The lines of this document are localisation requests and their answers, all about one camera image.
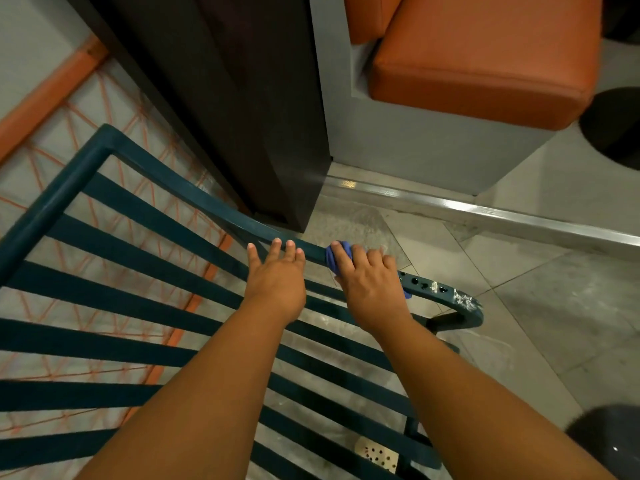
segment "finger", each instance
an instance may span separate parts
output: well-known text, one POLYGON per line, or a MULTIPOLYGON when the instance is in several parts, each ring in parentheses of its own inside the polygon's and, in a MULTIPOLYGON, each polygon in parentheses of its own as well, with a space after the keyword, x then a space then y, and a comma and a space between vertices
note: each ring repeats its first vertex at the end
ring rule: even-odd
POLYGON ((300 249, 300 248, 296 249, 295 260, 296 260, 296 264, 298 266, 300 266, 300 268, 302 268, 302 269, 305 268, 305 263, 307 262, 307 257, 305 256, 305 252, 302 249, 300 249))
POLYGON ((260 256, 258 256, 258 250, 255 248, 255 244, 250 242, 246 247, 246 255, 249 258, 249 273, 260 266, 260 256))
POLYGON ((379 249, 370 249, 367 252, 367 259, 372 266, 384 266, 382 264, 382 253, 379 249))
POLYGON ((333 257, 335 258, 335 263, 338 265, 338 271, 340 271, 340 274, 346 276, 347 274, 352 273, 355 269, 353 261, 351 261, 340 242, 333 241, 331 243, 331 250, 333 251, 333 257))
POLYGON ((389 256, 389 255, 384 256, 382 258, 382 263, 385 265, 386 268, 391 269, 393 271, 397 271, 396 258, 394 258, 393 256, 389 256))
POLYGON ((368 266, 369 260, 367 259, 367 253, 364 248, 356 244, 351 247, 351 253, 353 254, 353 263, 357 267, 368 266))
POLYGON ((264 260, 265 263, 276 261, 280 257, 280 248, 282 247, 282 240, 279 237, 276 237, 271 243, 271 247, 269 249, 269 254, 267 258, 264 260))
POLYGON ((284 250, 284 261, 291 261, 296 258, 296 243, 291 239, 287 241, 287 245, 284 250))

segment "person's right arm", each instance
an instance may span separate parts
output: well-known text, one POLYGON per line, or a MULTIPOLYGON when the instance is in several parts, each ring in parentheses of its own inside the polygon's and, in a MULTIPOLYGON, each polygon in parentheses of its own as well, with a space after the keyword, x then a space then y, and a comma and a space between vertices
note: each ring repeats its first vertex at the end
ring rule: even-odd
POLYGON ((396 262, 354 246, 332 250, 349 311, 391 361, 455 480, 612 480, 560 429, 413 320, 396 262))

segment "chair backrest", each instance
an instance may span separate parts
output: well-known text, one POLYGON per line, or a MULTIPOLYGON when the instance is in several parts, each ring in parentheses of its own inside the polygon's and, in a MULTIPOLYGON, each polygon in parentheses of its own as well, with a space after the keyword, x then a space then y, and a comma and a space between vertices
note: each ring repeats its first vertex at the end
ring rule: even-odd
MULTIPOLYGON (((240 243, 267 243, 276 237, 280 237, 283 242, 288 239, 288 236, 279 231, 229 208, 176 174, 117 129, 104 125, 0 240, 0 287, 201 335, 213 335, 221 326, 216 317, 204 317, 26 260, 34 246, 43 237, 47 237, 228 308, 237 309, 240 306, 242 296, 233 291, 65 213, 76 196, 83 193, 175 243, 181 249, 246 281, 248 269, 244 263, 98 172, 110 155, 116 156, 119 161, 158 187, 193 206, 240 243)), ((326 266, 323 248, 300 240, 297 240, 296 245, 304 249, 309 261, 326 266)), ((262 253, 266 252, 261 246, 257 248, 262 253)), ((437 301, 455 310, 454 313, 432 319, 414 315, 415 320, 428 330, 436 333, 470 328, 482 323, 482 309, 474 298, 450 286, 411 274, 400 273, 400 280, 409 293, 437 301)), ((338 289, 309 280, 305 281, 305 285, 308 291, 316 295, 344 301, 344 294, 338 289)), ((346 307, 318 296, 308 295, 305 307, 340 322, 356 325, 346 307)), ((42 324, 0 316, 0 351, 171 367, 187 364, 196 354, 195 350, 179 346, 92 333, 64 325, 68 323, 42 324)), ((393 372, 391 364, 380 350, 338 333, 301 320, 288 325, 287 330, 316 344, 393 372)), ((405 432, 399 433, 276 372, 272 372, 269 379, 270 390, 398 452, 398 468, 412 468, 411 461, 439 468, 438 455, 428 438, 418 433, 416 415, 406 396, 284 344, 279 346, 276 357, 406 416, 405 432)), ((158 385, 50 379, 16 381, 0 378, 0 412, 135 407, 144 404, 160 389, 158 385)), ((263 407, 260 423, 358 478, 393 478, 383 468, 271 407, 263 407)), ((0 471, 91 456, 115 432, 116 428, 89 429, 0 439, 0 471)), ((254 444, 251 458, 258 466, 283 480, 315 478, 259 443, 254 444)), ((402 472, 404 470, 398 470, 397 474, 401 475, 402 472)))
POLYGON ((384 36, 402 0, 344 0, 351 43, 359 45, 384 36))

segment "orange seat cushion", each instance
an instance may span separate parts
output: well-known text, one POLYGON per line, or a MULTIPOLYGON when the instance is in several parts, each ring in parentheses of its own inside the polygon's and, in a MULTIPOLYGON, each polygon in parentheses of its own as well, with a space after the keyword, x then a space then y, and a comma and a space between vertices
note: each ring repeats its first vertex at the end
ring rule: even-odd
POLYGON ((602 0, 403 0, 373 99, 559 130, 591 101, 602 0))
POLYGON ((402 0, 344 0, 351 43, 359 45, 385 34, 402 0))

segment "blue rag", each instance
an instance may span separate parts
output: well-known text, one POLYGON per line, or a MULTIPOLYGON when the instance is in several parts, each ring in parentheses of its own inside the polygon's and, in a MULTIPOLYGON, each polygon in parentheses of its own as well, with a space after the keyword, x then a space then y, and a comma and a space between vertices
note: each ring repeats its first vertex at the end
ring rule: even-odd
MULTIPOLYGON (((344 249, 344 251, 347 253, 347 256, 349 257, 349 259, 351 259, 353 261, 353 253, 351 252, 351 245, 347 242, 347 241, 340 241, 340 244, 342 245, 342 249, 344 249)), ((324 250, 324 258, 326 260, 326 265, 329 267, 329 269, 331 269, 331 271, 336 275, 336 276, 340 276, 340 270, 338 269, 338 263, 336 263, 335 261, 335 256, 333 255, 333 251, 331 249, 331 246, 327 246, 326 249, 324 250)), ((407 293, 406 291, 404 292, 404 297, 409 299, 411 298, 411 294, 407 293)))

